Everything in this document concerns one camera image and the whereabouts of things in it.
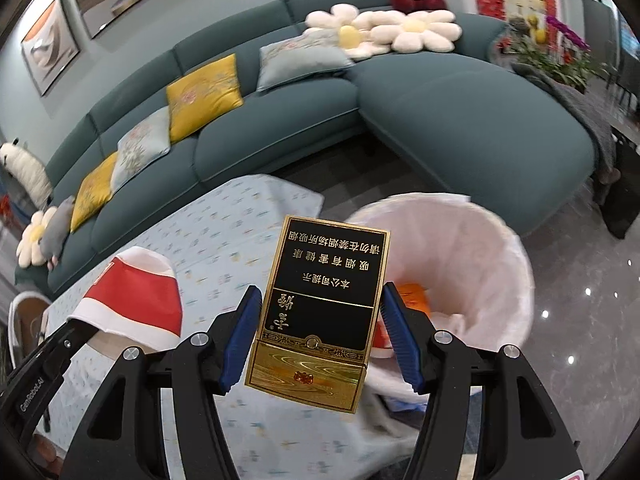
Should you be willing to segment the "orange plastic bag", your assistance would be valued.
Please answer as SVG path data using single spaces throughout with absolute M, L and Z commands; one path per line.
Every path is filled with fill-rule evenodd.
M 382 287 L 380 313 L 396 356 L 418 354 L 435 333 L 426 314 L 405 305 L 393 282 Z

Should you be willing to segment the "gold black cigarette box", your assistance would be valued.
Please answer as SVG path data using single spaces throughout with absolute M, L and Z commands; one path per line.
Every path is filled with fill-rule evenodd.
M 378 322 L 390 232 L 288 216 L 282 224 L 245 383 L 355 413 Z

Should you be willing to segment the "red white paper cup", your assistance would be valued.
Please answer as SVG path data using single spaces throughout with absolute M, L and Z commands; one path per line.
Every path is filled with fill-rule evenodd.
M 94 327 L 89 346 L 112 360 L 129 347 L 145 353 L 175 348 L 182 304 L 171 262 L 140 246 L 114 255 L 70 318 Z

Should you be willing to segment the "white lined trash bin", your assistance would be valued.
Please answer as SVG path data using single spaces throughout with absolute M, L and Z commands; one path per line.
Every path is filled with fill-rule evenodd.
M 418 284 L 430 320 L 467 346 L 521 347 L 532 330 L 535 282 L 520 237 L 468 196 L 406 193 L 347 219 L 390 232 L 387 281 Z

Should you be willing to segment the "floral light blue tablecloth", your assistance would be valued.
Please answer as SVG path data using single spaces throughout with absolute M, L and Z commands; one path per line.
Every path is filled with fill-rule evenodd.
M 299 403 L 243 372 L 274 303 L 288 222 L 321 195 L 269 176 L 231 180 L 96 264 L 48 307 L 51 437 L 65 479 L 365 479 L 411 455 L 346 363 L 274 352 Z

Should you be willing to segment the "white flower pillow left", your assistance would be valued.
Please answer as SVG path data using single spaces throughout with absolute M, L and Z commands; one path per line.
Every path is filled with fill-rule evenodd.
M 40 240 L 57 210 L 57 206 L 51 206 L 47 210 L 37 210 L 30 217 L 16 248 L 17 264 L 21 269 L 43 266 L 46 262 L 40 248 Z

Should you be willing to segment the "white flower pillow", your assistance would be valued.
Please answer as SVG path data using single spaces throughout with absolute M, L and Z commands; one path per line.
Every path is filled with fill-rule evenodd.
M 43 266 L 46 262 L 40 248 L 40 240 L 57 210 L 57 206 L 51 206 L 47 210 L 37 210 L 30 217 L 16 248 L 17 264 L 21 269 Z
M 377 47 L 386 47 L 396 53 L 408 54 L 420 51 L 448 53 L 463 32 L 448 10 L 416 11 L 403 14 L 399 11 L 375 11 L 371 15 L 372 28 L 369 39 Z
M 345 54 L 354 62 L 364 61 L 375 55 L 390 53 L 388 44 L 377 44 L 371 39 L 375 14 L 375 11 L 361 12 L 349 3 L 334 4 L 329 12 L 317 10 L 306 16 L 304 35 L 320 29 L 334 30 L 338 46 Z

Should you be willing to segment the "grey plush toy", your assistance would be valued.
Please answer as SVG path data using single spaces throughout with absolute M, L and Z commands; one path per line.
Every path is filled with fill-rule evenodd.
M 44 214 L 43 220 L 46 222 L 46 227 L 38 245 L 49 271 L 60 262 L 64 243 L 70 234 L 74 207 L 75 196 L 71 195 L 58 206 L 51 206 Z

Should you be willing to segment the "yellow cushion left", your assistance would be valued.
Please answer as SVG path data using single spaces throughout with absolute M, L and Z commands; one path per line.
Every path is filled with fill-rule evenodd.
M 114 152 L 82 180 L 75 198 L 70 232 L 76 232 L 87 220 L 95 216 L 112 196 L 111 178 L 117 160 Z

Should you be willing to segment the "yellow cushion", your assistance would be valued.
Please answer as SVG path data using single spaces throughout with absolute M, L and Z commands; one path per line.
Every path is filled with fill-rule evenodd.
M 75 198 L 70 232 L 76 232 L 87 220 L 95 216 L 112 196 L 111 178 L 117 160 L 114 152 L 82 180 Z
M 173 82 L 166 88 L 166 98 L 169 140 L 175 144 L 243 105 L 236 56 L 208 63 Z

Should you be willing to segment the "grey cushion left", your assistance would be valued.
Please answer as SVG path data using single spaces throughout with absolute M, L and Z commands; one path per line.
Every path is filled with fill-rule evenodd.
M 143 119 L 118 141 L 111 177 L 113 194 L 170 151 L 169 126 L 169 107 L 165 106 Z

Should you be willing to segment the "grey cushion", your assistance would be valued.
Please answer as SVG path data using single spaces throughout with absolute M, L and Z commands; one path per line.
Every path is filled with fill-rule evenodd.
M 118 141 L 111 177 L 113 194 L 170 151 L 169 126 L 169 107 L 165 106 L 143 119 Z
M 285 39 L 259 51 L 257 91 L 266 92 L 318 74 L 348 70 L 354 62 L 338 45 L 337 31 L 320 29 Z

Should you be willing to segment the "dark green sectional sofa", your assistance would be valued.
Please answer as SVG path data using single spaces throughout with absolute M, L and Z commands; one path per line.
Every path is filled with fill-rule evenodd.
M 381 10 L 388 0 L 348 0 Z M 337 0 L 276 0 L 211 24 L 152 58 L 90 108 L 47 164 L 55 202 L 167 103 L 166 89 L 233 56 L 243 103 L 145 168 L 66 240 L 60 264 L 17 269 L 49 298 L 198 196 L 243 174 L 270 174 L 350 136 L 363 155 L 393 150 L 436 191 L 463 193 L 520 234 L 537 229 L 592 174 L 587 130 L 544 90 L 492 64 L 503 21 L 461 13 L 450 53 L 384 54 L 346 72 L 257 88 L 259 51 L 294 38 Z

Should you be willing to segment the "yellow cushion centre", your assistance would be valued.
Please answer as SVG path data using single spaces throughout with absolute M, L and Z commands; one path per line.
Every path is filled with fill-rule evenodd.
M 175 144 L 243 105 L 236 56 L 208 63 L 173 82 L 166 88 L 166 98 L 169 140 Z

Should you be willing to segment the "grey blanket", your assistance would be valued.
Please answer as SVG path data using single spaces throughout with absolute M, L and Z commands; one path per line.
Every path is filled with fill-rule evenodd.
M 611 125 L 602 112 L 575 88 L 560 84 L 528 64 L 512 62 L 511 68 L 518 76 L 552 96 L 587 130 L 596 150 L 596 169 L 592 175 L 593 200 L 603 206 L 611 186 L 622 175 L 616 168 L 616 146 Z

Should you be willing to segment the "grey cushion right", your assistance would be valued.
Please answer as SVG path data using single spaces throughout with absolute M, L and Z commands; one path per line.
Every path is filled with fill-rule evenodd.
M 285 39 L 259 51 L 257 91 L 266 92 L 318 74 L 348 70 L 354 62 L 338 45 L 337 31 L 320 29 Z

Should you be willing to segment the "white flower pillow outer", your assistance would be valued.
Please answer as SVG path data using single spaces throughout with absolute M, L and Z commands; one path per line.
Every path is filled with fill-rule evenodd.
M 386 47 L 396 53 L 408 54 L 420 51 L 448 53 L 463 32 L 448 10 L 416 11 L 403 14 L 399 11 L 375 11 L 371 15 L 372 28 L 369 39 L 377 47 Z

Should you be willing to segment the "white flower pillow inner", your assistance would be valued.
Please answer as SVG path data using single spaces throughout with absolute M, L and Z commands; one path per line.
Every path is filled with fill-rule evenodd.
M 338 46 L 345 54 L 354 62 L 364 61 L 375 55 L 390 53 L 388 44 L 377 44 L 371 39 L 375 14 L 375 11 L 361 12 L 349 3 L 334 4 L 329 12 L 317 10 L 306 16 L 304 35 L 320 29 L 334 30 Z

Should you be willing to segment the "potted flower plant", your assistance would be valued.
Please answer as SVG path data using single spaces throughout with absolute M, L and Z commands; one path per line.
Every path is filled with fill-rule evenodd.
M 500 42 L 503 53 L 516 66 L 538 70 L 558 84 L 585 93 L 596 74 L 591 49 L 581 36 L 555 16 L 513 15 L 509 31 Z

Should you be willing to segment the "framed picture left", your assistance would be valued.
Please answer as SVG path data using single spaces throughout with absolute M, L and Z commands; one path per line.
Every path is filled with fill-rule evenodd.
M 64 0 L 53 0 L 21 41 L 22 55 L 40 96 L 45 96 L 80 52 Z

